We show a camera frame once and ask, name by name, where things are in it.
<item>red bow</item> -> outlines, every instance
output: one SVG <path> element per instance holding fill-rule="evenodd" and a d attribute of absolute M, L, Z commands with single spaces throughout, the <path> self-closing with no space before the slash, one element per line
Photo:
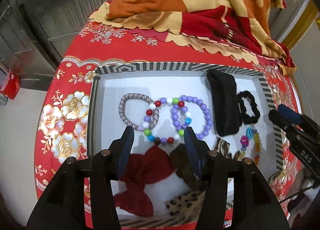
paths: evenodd
<path fill-rule="evenodd" d="M 174 170 L 168 154 L 156 145 L 144 155 L 130 154 L 125 174 L 120 178 L 127 190 L 113 196 L 115 206 L 137 216 L 153 216 L 153 205 L 143 192 L 144 187 L 169 177 Z"/>

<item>purple beaded bracelet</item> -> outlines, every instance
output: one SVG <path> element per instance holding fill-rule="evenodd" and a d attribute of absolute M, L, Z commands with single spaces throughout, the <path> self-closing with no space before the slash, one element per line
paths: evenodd
<path fill-rule="evenodd" d="M 204 130 L 202 131 L 202 133 L 196 134 L 199 140 L 204 139 L 204 137 L 209 135 L 209 131 L 211 129 L 211 126 L 213 125 L 212 116 L 210 115 L 210 110 L 207 108 L 207 105 L 204 104 L 203 101 L 201 99 L 198 99 L 197 97 L 191 97 L 186 95 L 182 95 L 180 98 L 178 98 L 178 100 L 179 100 L 178 104 L 173 104 L 173 108 L 171 110 L 173 125 L 176 127 L 176 131 L 178 131 L 179 135 L 181 134 L 183 135 L 183 133 L 181 133 L 181 130 L 185 130 L 192 122 L 190 118 L 191 113 L 188 111 L 188 107 L 185 106 L 185 101 L 193 102 L 200 107 L 200 109 L 203 111 L 205 115 L 204 118 L 206 120 L 206 124 L 204 125 Z M 185 122 L 183 124 L 180 124 L 180 122 L 178 121 L 178 118 L 176 117 L 178 116 L 177 115 L 178 110 L 180 110 L 181 113 L 184 114 L 185 116 Z"/>

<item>green bead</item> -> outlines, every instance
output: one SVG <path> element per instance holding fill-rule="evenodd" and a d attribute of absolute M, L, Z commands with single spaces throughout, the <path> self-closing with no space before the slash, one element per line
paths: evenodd
<path fill-rule="evenodd" d="M 178 131 L 178 134 L 179 134 L 179 136 L 181 136 L 181 137 L 182 137 L 182 136 L 184 135 L 184 130 L 182 130 L 182 129 L 181 129 L 181 130 L 179 130 L 179 131 Z"/>
<path fill-rule="evenodd" d="M 172 99 L 172 103 L 173 104 L 178 104 L 179 103 L 179 99 L 178 98 L 173 98 Z"/>
<path fill-rule="evenodd" d="M 150 129 L 145 129 L 144 130 L 144 135 L 146 135 L 146 136 L 151 135 L 151 130 Z"/>

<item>storage box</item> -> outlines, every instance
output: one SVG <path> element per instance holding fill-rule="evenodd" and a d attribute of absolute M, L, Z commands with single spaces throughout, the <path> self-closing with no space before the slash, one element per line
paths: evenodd
<path fill-rule="evenodd" d="M 261 155 L 258 168 L 266 179 L 281 171 L 283 163 L 281 131 L 268 119 L 269 110 L 274 109 L 275 105 L 264 75 L 255 70 L 212 64 L 153 62 L 96 68 L 87 129 L 88 155 L 93 156 L 102 149 L 108 148 L 114 139 L 121 137 L 126 124 L 121 120 L 118 108 L 121 97 L 127 93 L 145 94 L 154 101 L 161 97 L 174 98 L 183 94 L 196 96 L 207 104 L 214 117 L 210 86 L 206 78 L 206 72 L 209 69 L 232 74 L 237 83 L 237 93 L 245 90 L 250 91 L 255 97 L 261 113 L 261 117 L 256 124 L 242 124 L 236 135 L 222 137 L 230 143 L 231 153 L 234 154 L 241 148 L 240 139 L 245 135 L 248 127 L 257 129 L 261 138 Z M 247 113 L 253 115 L 249 102 L 246 99 L 244 102 Z M 190 126 L 195 133 L 200 133 L 205 124 L 202 111 L 193 103 L 186 103 L 186 106 L 192 114 Z M 126 104 L 126 116 L 133 123 L 142 124 L 147 109 L 148 104 L 146 102 L 130 100 Z M 153 135 L 158 137 L 173 136 L 175 129 L 170 118 L 170 106 L 161 106 L 159 110 L 160 118 L 158 124 L 152 130 Z M 213 126 L 210 134 L 204 138 L 210 149 L 213 149 L 217 137 L 215 126 Z M 178 144 L 165 144 L 159 147 L 169 154 Z M 253 140 L 251 140 L 246 150 L 246 156 L 251 158 L 255 155 L 255 151 L 252 150 L 253 145 Z M 135 131 L 132 153 L 144 154 L 151 146 L 153 146 L 153 143 L 147 140 L 143 132 Z M 124 191 L 124 183 L 112 182 L 112 190 L 113 194 Z M 154 206 L 153 218 L 139 218 L 117 208 L 119 219 L 150 221 L 159 219 L 159 217 L 170 218 L 164 202 L 188 191 L 189 188 L 183 180 L 172 174 L 169 178 L 153 185 L 147 185 L 145 188 L 145 193 L 150 197 Z M 227 200 L 228 207 L 232 207 L 233 183 L 228 186 Z"/>

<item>red tablecloth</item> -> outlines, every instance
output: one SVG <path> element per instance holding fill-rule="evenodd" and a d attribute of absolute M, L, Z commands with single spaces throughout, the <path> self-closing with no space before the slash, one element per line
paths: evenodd
<path fill-rule="evenodd" d="M 261 66 L 220 53 L 196 51 L 190 46 L 145 38 L 95 22 L 88 22 L 74 39 L 62 60 L 44 100 L 35 143 L 35 180 L 38 198 L 66 157 L 86 158 L 86 134 L 93 71 L 97 66 L 131 62 L 183 61 L 238 66 L 264 73 L 276 106 L 283 103 L 297 111 L 288 77 L 277 65 Z M 301 164 L 289 151 L 283 134 L 284 170 L 271 182 L 279 200 L 284 199 Z M 85 210 L 90 220 L 90 189 L 85 181 Z M 288 214 L 287 203 L 283 202 Z M 194 228 L 194 224 L 180 226 Z"/>

